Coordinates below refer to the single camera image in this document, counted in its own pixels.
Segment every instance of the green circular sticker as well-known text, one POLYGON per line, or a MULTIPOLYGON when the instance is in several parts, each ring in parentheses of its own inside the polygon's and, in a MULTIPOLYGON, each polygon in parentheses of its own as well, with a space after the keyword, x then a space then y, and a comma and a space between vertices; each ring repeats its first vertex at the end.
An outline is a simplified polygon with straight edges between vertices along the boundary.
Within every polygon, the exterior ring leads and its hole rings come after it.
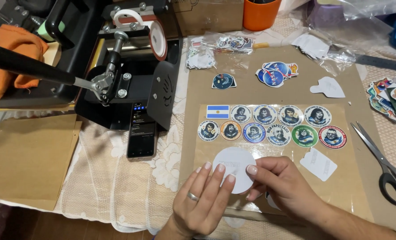
POLYGON ((308 125, 299 125, 291 131, 293 141, 301 147, 312 147, 318 142, 318 133, 308 125))

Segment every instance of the orange cloth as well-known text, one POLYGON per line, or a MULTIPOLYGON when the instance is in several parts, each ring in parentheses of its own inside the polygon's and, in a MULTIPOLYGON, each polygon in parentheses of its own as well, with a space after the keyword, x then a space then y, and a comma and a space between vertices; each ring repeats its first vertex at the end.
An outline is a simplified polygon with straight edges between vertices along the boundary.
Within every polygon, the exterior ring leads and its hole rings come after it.
MULTIPOLYGON (((48 49, 48 45, 38 36, 21 27, 5 24, 0 27, 0 46, 41 62, 44 61, 43 54, 48 49)), ((15 88, 36 87, 39 82, 39 79, 12 74, 0 69, 0 98, 4 95, 9 85, 13 84, 13 78, 16 78, 14 80, 15 88)))

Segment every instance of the table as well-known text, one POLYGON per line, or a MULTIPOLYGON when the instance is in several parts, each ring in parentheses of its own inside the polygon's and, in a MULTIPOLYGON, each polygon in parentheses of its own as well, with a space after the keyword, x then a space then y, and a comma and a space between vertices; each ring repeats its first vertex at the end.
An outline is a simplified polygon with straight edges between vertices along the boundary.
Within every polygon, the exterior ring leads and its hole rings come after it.
MULTIPOLYGON (((251 36, 271 46, 291 43, 302 34, 302 19, 277 17, 275 24, 262 32, 238 31, 231 34, 251 36)), ((396 58, 396 51, 384 48, 372 56, 396 58)), ((128 132, 111 131, 84 120, 77 149, 73 155, 62 192, 53 212, 69 218, 111 223, 121 232, 148 229, 157 233, 172 212, 178 185, 182 150, 184 110, 189 71, 185 67, 186 45, 182 50, 177 91, 169 132, 158 139, 157 156, 149 161, 128 161, 128 132)), ((357 65, 364 89, 370 81, 383 76, 393 78, 395 71, 357 65)), ((396 166, 396 124, 373 111, 387 158, 396 166)), ((1 201, 8 205, 18 205, 1 201)), ((312 229, 287 230, 273 223, 223 217, 210 236, 217 239, 324 239, 312 229)))

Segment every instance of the black scissor handle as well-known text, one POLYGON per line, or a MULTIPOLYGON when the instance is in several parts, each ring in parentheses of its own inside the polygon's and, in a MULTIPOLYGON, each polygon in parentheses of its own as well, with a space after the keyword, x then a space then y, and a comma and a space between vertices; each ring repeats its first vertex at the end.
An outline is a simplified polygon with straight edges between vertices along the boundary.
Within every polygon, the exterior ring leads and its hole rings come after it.
POLYGON ((385 197, 386 200, 388 200, 390 203, 396 206, 396 201, 395 199, 391 198, 390 195, 387 193, 386 190, 386 184, 389 183, 392 185, 392 187, 396 191, 396 180, 395 178, 387 172, 382 173, 382 175, 379 178, 379 188, 380 191, 382 192, 382 195, 385 197))

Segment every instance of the smartphone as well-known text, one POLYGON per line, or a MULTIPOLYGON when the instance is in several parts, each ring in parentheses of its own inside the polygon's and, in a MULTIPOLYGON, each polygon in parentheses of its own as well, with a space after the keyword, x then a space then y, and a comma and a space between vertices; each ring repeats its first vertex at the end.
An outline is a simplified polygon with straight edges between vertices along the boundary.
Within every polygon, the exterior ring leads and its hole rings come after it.
POLYGON ((157 123, 148 116, 146 106, 133 103, 127 158, 153 158, 157 153, 157 123))

